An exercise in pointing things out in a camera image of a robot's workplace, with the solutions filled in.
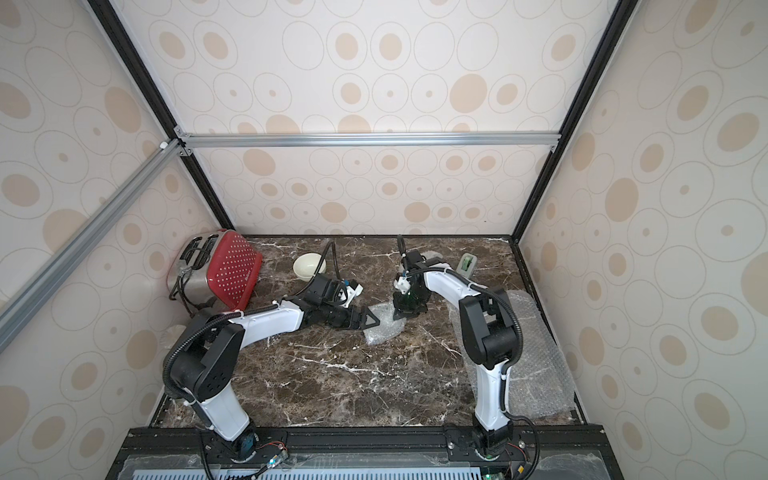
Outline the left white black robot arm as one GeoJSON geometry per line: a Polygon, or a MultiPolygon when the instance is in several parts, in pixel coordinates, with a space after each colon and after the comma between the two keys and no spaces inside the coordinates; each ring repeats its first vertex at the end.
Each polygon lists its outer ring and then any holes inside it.
{"type": "Polygon", "coordinates": [[[251,423],[231,385],[240,351],[269,337],[325,324],[345,330],[380,325],[369,308],[345,303],[308,303],[285,299],[250,312],[216,314],[200,311],[176,341],[163,363],[162,379],[173,398],[190,404],[207,428],[233,442],[251,423]]]}

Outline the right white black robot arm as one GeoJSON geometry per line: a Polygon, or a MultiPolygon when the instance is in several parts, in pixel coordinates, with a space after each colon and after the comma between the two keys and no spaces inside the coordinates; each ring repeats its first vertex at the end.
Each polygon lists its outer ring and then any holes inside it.
{"type": "Polygon", "coordinates": [[[412,268],[393,282],[397,318],[413,318],[427,310],[433,294],[459,313],[461,341],[476,366],[474,436],[476,448],[488,455],[506,442],[520,421],[508,407],[508,373],[521,358],[524,336],[506,292],[477,284],[446,264],[412,268]]]}

